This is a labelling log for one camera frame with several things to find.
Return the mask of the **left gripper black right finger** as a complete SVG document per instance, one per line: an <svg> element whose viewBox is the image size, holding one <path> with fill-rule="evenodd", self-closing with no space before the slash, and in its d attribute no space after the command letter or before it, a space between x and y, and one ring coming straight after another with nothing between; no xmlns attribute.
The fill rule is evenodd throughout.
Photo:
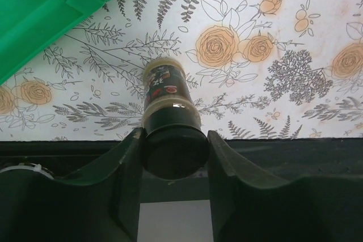
<svg viewBox="0 0 363 242"><path fill-rule="evenodd" d="M362 176L288 181L208 133L208 180L215 241L361 241Z"/></svg>

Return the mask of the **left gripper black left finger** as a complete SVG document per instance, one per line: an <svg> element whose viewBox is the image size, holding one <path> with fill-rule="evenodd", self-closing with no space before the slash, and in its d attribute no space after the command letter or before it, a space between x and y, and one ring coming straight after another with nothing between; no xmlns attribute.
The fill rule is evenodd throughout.
<svg viewBox="0 0 363 242"><path fill-rule="evenodd" d="M143 130L61 178L41 165L1 170L2 241L136 241Z"/></svg>

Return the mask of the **small black-cap spice jar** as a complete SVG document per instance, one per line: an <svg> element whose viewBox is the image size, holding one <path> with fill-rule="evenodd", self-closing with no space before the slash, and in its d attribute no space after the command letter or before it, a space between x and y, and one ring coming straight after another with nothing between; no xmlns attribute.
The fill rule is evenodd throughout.
<svg viewBox="0 0 363 242"><path fill-rule="evenodd" d="M152 60L143 71L143 86L144 169L162 180L194 174L208 159L209 143L182 65L168 57Z"/></svg>

